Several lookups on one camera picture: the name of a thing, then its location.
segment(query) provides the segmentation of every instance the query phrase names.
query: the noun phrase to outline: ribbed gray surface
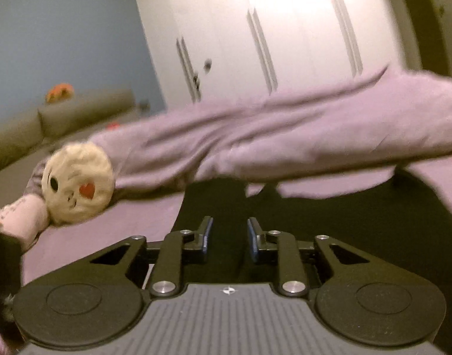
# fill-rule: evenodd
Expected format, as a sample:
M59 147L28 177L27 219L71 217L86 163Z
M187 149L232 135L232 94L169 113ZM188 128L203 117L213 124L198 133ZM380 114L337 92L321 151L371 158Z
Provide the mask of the ribbed gray surface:
M123 337L74 355L441 355L429 343L402 350L353 345L324 328L303 300L276 295L268 284L191 284L157 300ZM67 355L28 345L22 355Z

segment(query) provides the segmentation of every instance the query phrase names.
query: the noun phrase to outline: orange pumpkin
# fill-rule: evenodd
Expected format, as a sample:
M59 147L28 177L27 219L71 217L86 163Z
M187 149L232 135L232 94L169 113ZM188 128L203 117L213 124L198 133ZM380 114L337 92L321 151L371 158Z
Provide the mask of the orange pumpkin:
M47 104L56 103L57 101L62 101L69 99L73 96L73 87L68 83L62 83L54 86L45 95L45 102Z

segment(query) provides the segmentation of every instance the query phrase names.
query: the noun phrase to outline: red heart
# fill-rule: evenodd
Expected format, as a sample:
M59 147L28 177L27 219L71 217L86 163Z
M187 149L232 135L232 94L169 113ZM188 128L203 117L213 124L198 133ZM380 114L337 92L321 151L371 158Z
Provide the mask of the red heart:
M86 197L87 199L93 199L95 186L93 183L86 183L80 186L80 195Z

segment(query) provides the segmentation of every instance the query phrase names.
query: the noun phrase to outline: emoji pillow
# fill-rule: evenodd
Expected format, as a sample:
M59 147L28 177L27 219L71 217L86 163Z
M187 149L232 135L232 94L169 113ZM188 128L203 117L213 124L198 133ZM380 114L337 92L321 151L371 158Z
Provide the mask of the emoji pillow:
M47 161L42 194L55 224L79 223L104 211L114 191L105 152L94 143L70 143Z

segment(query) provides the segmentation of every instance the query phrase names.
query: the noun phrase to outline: black cloth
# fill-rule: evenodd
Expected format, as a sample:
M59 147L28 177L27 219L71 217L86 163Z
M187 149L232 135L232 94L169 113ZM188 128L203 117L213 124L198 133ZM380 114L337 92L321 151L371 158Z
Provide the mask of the black cloth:
M301 241L326 234L436 284L447 314L434 344L452 354L452 215L426 183L396 169L374 188L320 200L282 198L273 186L247 198L245 187L215 179L187 188L174 230L194 230L205 215L214 223L208 262L186 266L185 282L274 280L274 267L254 265L249 256L249 217L265 231L290 232Z

